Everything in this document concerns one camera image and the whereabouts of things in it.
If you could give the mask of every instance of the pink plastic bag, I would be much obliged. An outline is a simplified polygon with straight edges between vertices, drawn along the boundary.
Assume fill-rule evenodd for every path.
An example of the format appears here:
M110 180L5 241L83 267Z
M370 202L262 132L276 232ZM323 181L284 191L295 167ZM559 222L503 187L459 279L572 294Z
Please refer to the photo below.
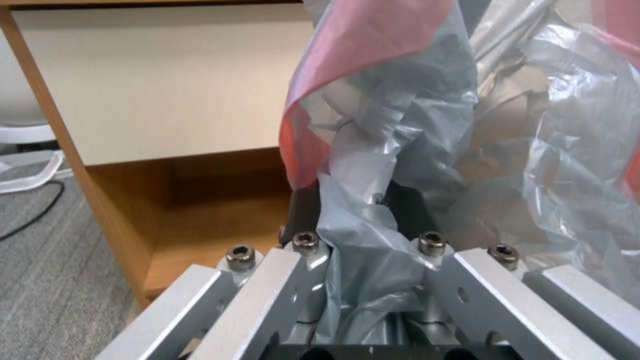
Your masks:
M316 180L330 148L308 128L308 113L300 101L336 79L425 50L453 4L453 0L330 2L291 79L280 126L280 154L294 190Z

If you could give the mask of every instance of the black cable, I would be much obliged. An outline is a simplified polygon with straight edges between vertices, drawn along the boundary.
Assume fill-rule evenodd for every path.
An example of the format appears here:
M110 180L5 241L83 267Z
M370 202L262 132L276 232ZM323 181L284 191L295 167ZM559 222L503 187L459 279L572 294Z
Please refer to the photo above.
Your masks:
M22 230L25 230L27 227L33 225L35 222L37 222L43 216L45 216L53 208L53 206L58 202L58 200L62 196L62 193L65 192L65 184L62 181L58 181L58 180L49 181L47 184L56 184L56 185L58 185L60 187L60 190L58 190L58 193L53 198L53 200L49 203L49 205L47 205L47 207L44 208L44 210L42 210L34 218L32 218L31 220L27 221L23 225L16 227L15 229L9 231L6 234L0 235L0 241L6 240L6 239L12 237L13 235L21 232Z

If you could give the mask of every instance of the bolt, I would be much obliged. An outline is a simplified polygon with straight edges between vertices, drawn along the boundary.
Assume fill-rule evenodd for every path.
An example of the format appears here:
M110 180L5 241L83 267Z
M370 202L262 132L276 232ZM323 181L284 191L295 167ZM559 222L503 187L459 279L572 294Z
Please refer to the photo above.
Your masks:
M317 252L319 241L320 240L315 233L305 231L304 233L295 234L292 242L293 248L300 254L311 255Z
M442 256L447 248L447 239L443 234L427 231L418 235L418 250L427 256Z
M487 253L509 271L518 268L518 259L520 256L518 255L518 251L512 246L503 243L492 245L487 249Z
M227 265L231 270L247 271L255 266L255 251L249 245L236 245L227 250Z

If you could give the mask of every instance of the desk drawer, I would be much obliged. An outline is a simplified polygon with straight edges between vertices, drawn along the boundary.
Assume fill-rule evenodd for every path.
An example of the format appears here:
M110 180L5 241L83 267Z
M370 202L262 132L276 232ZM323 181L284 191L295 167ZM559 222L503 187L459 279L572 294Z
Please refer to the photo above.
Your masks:
M277 145L301 4L13 12L85 165Z

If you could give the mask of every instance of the wooden shelf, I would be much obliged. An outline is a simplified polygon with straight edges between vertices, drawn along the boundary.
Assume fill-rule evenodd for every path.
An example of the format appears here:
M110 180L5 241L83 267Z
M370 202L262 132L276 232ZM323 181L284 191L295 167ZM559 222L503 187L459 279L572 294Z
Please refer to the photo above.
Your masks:
M253 182L261 186L259 178ZM160 225L162 237L157 239L143 285L147 297L156 298L191 264L216 266L234 245L253 245L266 254L277 244L288 206L287 192L273 192L208 199L167 209Z
M127 221L108 236L137 271L144 305L189 265L216 266L227 249L277 244L290 190L278 149L97 165L87 171Z

